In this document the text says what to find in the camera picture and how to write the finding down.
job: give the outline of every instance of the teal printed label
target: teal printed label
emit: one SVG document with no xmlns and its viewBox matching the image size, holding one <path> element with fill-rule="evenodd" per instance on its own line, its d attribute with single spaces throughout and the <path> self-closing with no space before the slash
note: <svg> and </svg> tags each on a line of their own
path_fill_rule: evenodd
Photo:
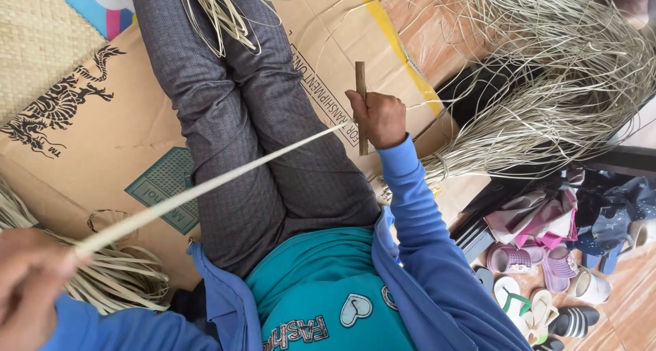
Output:
<svg viewBox="0 0 656 351">
<path fill-rule="evenodd" d="M 186 147 L 173 147 L 153 166 L 130 184 L 125 192 L 144 206 L 151 207 L 193 187 L 192 154 Z M 161 217 L 186 235 L 198 224 L 198 202 L 192 200 Z"/>
</svg>

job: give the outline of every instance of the teal shirt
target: teal shirt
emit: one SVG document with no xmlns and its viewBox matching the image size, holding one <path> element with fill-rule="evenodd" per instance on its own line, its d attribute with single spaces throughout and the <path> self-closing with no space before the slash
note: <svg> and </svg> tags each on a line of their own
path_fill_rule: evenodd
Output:
<svg viewBox="0 0 656 351">
<path fill-rule="evenodd" d="M 371 260 L 373 231 L 335 228 L 286 240 L 246 279 L 264 351 L 414 350 Z"/>
</svg>

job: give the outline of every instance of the grey patterned pants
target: grey patterned pants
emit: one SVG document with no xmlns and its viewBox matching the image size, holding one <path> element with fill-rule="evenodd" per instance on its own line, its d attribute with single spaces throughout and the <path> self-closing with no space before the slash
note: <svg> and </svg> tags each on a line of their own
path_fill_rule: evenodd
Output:
<svg viewBox="0 0 656 351">
<path fill-rule="evenodd" d="M 226 54 L 218 58 L 193 31 L 180 0 L 134 1 L 155 76 L 191 149 L 195 183 L 326 129 L 292 69 L 282 26 L 252 24 L 259 55 L 223 35 Z M 232 1 L 252 21 L 277 22 L 258 0 Z M 204 13 L 194 10 L 216 47 Z M 334 134 L 211 191 L 198 207 L 205 254 L 241 278 L 294 235 L 371 226 L 380 214 L 371 186 Z"/>
</svg>

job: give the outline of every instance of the blue sleeve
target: blue sleeve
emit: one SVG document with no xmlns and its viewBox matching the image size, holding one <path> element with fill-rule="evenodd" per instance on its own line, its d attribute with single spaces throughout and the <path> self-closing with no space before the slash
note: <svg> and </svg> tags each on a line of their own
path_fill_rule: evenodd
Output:
<svg viewBox="0 0 656 351">
<path fill-rule="evenodd" d="M 61 295 L 56 303 L 57 327 L 40 351 L 220 351 L 185 317 L 146 309 L 101 315 L 86 302 Z"/>
<path fill-rule="evenodd" d="M 449 238 L 410 137 L 378 152 L 383 178 L 393 193 L 390 209 L 404 269 L 479 350 L 531 350 Z"/>
</svg>

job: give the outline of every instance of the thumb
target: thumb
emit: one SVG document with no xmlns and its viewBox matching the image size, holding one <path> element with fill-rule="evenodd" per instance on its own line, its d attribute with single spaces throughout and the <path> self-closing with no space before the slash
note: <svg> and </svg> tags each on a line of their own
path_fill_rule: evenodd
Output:
<svg viewBox="0 0 656 351">
<path fill-rule="evenodd" d="M 353 115 L 355 119 L 366 119 L 367 118 L 367 104 L 362 99 L 362 96 L 354 90 L 348 90 L 345 92 L 349 101 L 351 101 L 351 107 L 353 108 Z"/>
</svg>

